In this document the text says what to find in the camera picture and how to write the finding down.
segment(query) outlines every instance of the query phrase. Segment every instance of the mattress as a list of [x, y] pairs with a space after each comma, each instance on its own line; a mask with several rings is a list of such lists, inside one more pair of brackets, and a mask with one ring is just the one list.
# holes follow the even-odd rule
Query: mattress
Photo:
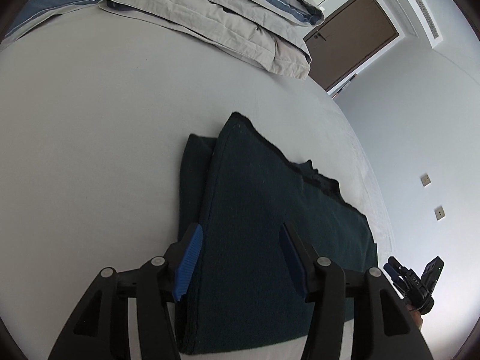
[[[311, 159], [337, 179], [367, 216], [380, 266], [392, 253], [371, 166], [310, 78], [272, 75], [188, 35], [86, 7], [0, 52], [0, 102], [0, 315], [30, 360], [47, 358], [100, 269], [136, 268], [176, 240], [188, 135], [217, 136], [233, 111], [290, 161]], [[132, 315], [136, 360], [134, 326]], [[350, 322], [342, 358], [351, 336]], [[293, 360], [303, 345], [198, 358]]]

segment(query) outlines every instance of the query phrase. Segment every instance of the folded duvet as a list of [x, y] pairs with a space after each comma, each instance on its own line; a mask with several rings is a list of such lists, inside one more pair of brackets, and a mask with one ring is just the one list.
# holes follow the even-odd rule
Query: folded duvet
[[306, 47], [300, 49], [254, 21], [208, 0], [102, 0], [99, 6], [208, 40], [229, 54], [275, 74], [305, 79], [310, 71]]
[[323, 20], [311, 0], [102, 0], [102, 9], [188, 33], [271, 73], [305, 79], [297, 26]]

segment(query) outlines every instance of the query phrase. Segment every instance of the wall switch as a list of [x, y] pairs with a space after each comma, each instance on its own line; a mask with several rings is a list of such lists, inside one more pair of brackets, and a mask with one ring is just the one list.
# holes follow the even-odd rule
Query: wall switch
[[431, 183], [430, 177], [426, 173], [420, 178], [420, 180], [421, 180], [421, 183], [423, 184], [424, 187], [426, 187], [427, 185], [429, 185]]
[[437, 217], [437, 221], [445, 217], [445, 211], [442, 206], [435, 209], [435, 216]]

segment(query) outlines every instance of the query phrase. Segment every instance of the white wall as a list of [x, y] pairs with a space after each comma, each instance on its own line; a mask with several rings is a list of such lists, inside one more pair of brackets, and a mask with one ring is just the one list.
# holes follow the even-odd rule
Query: white wall
[[480, 42], [453, 0], [425, 0], [444, 41], [435, 51], [444, 55], [480, 83]]
[[[480, 86], [405, 39], [337, 98], [380, 184], [396, 257], [419, 274], [435, 256], [445, 261], [423, 333], [436, 359], [450, 359], [480, 315]], [[436, 221], [439, 205], [446, 217]]]

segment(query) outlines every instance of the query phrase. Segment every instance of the folded towel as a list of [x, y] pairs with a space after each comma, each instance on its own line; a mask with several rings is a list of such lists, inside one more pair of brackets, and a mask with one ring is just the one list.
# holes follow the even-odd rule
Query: folded towel
[[[367, 219], [311, 162], [290, 163], [234, 113], [218, 139], [191, 135], [180, 171], [178, 237], [200, 221], [203, 249], [175, 330], [187, 354], [271, 345], [306, 335], [312, 304], [295, 292], [278, 241], [283, 222], [346, 269], [377, 266]], [[347, 302], [346, 320], [353, 318]]]

